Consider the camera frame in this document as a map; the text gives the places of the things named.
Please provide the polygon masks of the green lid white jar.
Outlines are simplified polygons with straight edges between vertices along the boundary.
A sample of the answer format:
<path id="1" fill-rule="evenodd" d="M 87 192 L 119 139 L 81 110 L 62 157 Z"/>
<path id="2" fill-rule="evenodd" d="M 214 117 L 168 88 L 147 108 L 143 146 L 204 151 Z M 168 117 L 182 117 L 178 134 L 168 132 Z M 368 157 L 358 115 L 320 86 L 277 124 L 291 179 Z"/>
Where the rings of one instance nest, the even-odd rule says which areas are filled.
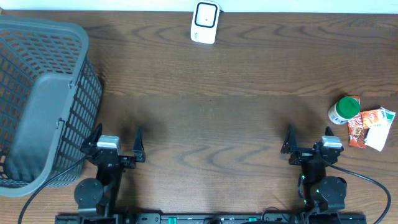
<path id="1" fill-rule="evenodd" d="M 359 114 L 360 110 L 360 100 L 353 96 L 346 96 L 328 110 L 328 117 L 332 123 L 345 124 Z"/>

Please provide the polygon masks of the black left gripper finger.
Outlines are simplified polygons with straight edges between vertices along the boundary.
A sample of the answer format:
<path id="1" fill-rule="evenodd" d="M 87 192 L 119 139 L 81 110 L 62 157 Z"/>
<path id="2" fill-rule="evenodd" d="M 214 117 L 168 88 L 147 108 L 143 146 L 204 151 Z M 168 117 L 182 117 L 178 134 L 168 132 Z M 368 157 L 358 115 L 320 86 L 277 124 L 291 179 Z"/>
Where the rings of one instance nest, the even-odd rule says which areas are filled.
<path id="1" fill-rule="evenodd" d="M 133 145 L 133 152 L 134 152 L 134 158 L 136 162 L 145 162 L 146 161 L 146 154 L 144 151 L 144 145 L 142 142 L 142 130 L 141 128 L 138 128 L 136 137 L 134 140 L 134 145 Z"/>
<path id="2" fill-rule="evenodd" d="M 95 127 L 91 134 L 82 142 L 80 151 L 84 154 L 94 154 L 97 148 L 97 142 L 102 135 L 103 125 L 100 123 Z"/>

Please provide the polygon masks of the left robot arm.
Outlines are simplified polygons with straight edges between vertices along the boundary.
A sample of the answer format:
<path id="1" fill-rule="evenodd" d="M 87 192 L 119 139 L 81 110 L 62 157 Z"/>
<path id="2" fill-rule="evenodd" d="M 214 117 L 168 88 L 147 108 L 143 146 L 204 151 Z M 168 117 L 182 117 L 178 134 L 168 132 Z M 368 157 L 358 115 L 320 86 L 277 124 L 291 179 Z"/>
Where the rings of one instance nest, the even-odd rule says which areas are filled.
<path id="1" fill-rule="evenodd" d="M 80 151 L 97 167 L 96 177 L 82 180 L 74 191 L 80 223 L 134 223 L 134 215 L 116 208 L 116 200 L 125 171 L 146 160 L 141 129 L 136 132 L 132 156 L 121 155 L 120 138 L 103 135 L 101 124 L 83 141 Z"/>

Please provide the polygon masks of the orange small carton box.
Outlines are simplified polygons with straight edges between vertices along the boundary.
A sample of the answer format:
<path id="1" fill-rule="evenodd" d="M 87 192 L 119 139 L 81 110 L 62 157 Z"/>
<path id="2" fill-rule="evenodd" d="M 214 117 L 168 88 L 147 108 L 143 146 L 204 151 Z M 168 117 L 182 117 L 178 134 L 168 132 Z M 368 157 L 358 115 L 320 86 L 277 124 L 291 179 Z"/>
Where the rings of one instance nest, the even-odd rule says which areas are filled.
<path id="1" fill-rule="evenodd" d="M 370 129 L 374 127 L 385 126 L 387 124 L 385 109 L 379 108 L 360 112 L 363 128 Z"/>

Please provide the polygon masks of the white blue medicine box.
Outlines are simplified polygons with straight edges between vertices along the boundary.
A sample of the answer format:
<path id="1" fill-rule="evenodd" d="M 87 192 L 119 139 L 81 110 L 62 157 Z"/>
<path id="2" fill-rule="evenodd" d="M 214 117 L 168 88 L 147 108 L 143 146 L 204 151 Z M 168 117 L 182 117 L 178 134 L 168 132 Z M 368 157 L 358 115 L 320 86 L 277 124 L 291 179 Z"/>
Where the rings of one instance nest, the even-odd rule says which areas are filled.
<path id="1" fill-rule="evenodd" d="M 384 112 L 384 115 L 386 117 L 386 124 L 370 128 L 365 138 L 365 145 L 379 152 L 383 150 L 386 144 L 389 130 L 396 116 L 396 112 L 387 110 L 383 107 L 380 107 L 380 109 Z"/>

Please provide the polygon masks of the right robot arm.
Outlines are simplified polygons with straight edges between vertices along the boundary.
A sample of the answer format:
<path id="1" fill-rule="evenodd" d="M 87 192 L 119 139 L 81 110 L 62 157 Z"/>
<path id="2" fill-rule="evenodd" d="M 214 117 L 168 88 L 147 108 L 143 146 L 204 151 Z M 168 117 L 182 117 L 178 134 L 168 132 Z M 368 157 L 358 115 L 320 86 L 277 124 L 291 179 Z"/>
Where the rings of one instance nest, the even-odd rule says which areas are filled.
<path id="1" fill-rule="evenodd" d="M 295 219 L 297 223 L 341 223 L 339 211 L 345 208 L 347 183 L 345 179 L 328 176 L 326 167 L 338 161 L 344 151 L 338 137 L 326 127 L 325 135 L 312 147 L 297 145 L 293 126 L 287 130 L 281 153 L 288 154 L 289 164 L 300 166 L 298 194 L 305 208 Z"/>

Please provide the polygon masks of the red Top candy bar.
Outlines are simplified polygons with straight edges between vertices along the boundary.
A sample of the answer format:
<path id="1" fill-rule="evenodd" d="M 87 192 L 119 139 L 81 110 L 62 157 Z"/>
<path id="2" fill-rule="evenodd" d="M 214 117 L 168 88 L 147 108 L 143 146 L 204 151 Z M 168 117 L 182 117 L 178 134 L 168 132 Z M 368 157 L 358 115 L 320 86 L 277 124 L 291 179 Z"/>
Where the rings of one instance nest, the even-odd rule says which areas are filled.
<path id="1" fill-rule="evenodd" d="M 360 100 L 358 95 L 351 95 Z M 349 145 L 353 147 L 365 148 L 364 128 L 360 113 L 348 121 Z"/>

